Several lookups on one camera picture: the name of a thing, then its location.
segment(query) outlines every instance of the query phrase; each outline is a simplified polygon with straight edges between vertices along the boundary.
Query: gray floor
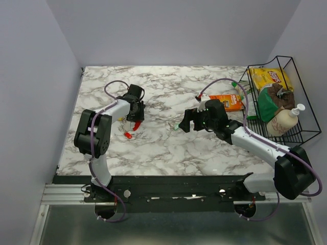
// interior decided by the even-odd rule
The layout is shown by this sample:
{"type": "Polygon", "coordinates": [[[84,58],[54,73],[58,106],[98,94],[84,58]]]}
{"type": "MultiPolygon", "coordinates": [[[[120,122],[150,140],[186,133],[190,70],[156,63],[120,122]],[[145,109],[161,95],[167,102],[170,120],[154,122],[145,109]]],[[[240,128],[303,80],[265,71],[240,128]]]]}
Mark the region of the gray floor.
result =
{"type": "MultiPolygon", "coordinates": [[[[261,204],[256,217],[269,214],[274,204],[261,204]]],[[[122,223],[96,220],[92,206],[53,206],[41,244],[314,244],[302,204],[281,204],[265,222],[247,222],[235,213],[129,214],[122,223]]]]}

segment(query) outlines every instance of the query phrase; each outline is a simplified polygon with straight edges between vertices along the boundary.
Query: gray wall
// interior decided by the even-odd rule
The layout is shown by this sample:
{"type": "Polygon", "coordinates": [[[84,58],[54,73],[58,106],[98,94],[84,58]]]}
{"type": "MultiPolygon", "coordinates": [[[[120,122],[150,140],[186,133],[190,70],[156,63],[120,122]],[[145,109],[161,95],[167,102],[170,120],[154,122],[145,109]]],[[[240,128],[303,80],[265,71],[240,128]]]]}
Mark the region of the gray wall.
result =
{"type": "Polygon", "coordinates": [[[0,244],[29,244],[80,66],[44,0],[0,2],[0,244]]]}
{"type": "Polygon", "coordinates": [[[47,0],[83,65],[248,65],[300,0],[47,0]]]}
{"type": "Polygon", "coordinates": [[[302,0],[294,16],[271,53],[293,56],[312,106],[317,113],[322,135],[304,147],[313,167],[322,177],[324,191],[313,198],[315,216],[324,242],[327,244],[327,1],[302,0]]]}

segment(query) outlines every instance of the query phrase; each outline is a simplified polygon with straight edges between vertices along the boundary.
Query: snack package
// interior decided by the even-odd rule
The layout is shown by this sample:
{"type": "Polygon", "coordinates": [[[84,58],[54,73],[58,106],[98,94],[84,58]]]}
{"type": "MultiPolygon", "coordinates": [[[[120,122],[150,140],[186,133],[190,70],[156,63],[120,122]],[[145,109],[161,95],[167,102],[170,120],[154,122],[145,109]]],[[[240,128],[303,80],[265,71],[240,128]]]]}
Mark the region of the snack package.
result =
{"type": "MultiPolygon", "coordinates": [[[[256,115],[255,106],[254,106],[254,102],[253,102],[253,96],[252,96],[253,89],[251,89],[249,81],[240,81],[240,84],[244,87],[244,89],[245,89],[245,91],[247,93],[248,100],[249,100],[249,110],[248,110],[248,114],[247,114],[246,119],[256,119],[258,116],[256,115]]],[[[241,89],[241,87],[238,86],[237,83],[234,83],[234,82],[232,82],[231,85],[239,93],[243,105],[245,107],[247,107],[245,95],[244,95],[243,90],[241,89]]]]}
{"type": "Polygon", "coordinates": [[[284,89],[293,91],[293,86],[284,70],[282,73],[279,68],[250,68],[250,73],[259,91],[261,91],[265,85],[272,83],[278,83],[282,85],[284,89]]]}
{"type": "Polygon", "coordinates": [[[267,84],[259,93],[258,107],[261,120],[268,122],[281,110],[291,110],[295,107],[294,94],[280,84],[267,84]]]}
{"type": "Polygon", "coordinates": [[[240,111],[244,109],[241,97],[237,94],[209,95],[209,98],[220,100],[224,104],[226,111],[240,111]]]}

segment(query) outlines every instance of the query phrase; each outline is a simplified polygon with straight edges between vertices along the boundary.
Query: lay's logo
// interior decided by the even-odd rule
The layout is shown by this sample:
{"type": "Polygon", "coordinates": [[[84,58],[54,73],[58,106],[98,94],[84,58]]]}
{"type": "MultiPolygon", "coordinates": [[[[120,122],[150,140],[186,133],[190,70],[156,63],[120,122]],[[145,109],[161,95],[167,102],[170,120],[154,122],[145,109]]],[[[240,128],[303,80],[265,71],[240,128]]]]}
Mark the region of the lay's logo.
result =
{"type": "Polygon", "coordinates": [[[274,82],[281,83],[281,80],[279,79],[277,73],[275,73],[274,71],[269,71],[268,73],[274,82]]]}

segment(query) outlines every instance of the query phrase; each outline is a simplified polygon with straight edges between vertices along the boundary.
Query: white marble surface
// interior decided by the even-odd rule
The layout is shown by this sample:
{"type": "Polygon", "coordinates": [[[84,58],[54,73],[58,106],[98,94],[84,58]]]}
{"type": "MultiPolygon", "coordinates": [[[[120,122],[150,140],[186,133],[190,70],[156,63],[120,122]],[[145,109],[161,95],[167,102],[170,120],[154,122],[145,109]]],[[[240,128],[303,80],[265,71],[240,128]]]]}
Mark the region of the white marble surface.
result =
{"type": "MultiPolygon", "coordinates": [[[[72,122],[58,169],[59,175],[90,175],[87,161],[74,147],[73,140],[84,109],[99,109],[111,103],[104,93],[106,83],[123,80],[146,90],[145,121],[131,132],[130,123],[117,121],[111,130],[107,164],[112,175],[242,175],[268,173],[272,168],[258,157],[220,141],[214,133],[191,130],[174,131],[184,110],[194,108],[194,96],[217,78],[239,80],[245,67],[235,66],[109,66],[87,67],[76,102],[72,122]]],[[[122,84],[112,84],[109,91],[123,94],[122,84]]],[[[208,94],[237,93],[229,81],[217,83],[208,94]]],[[[242,112],[230,112],[241,120],[242,112]]]]}

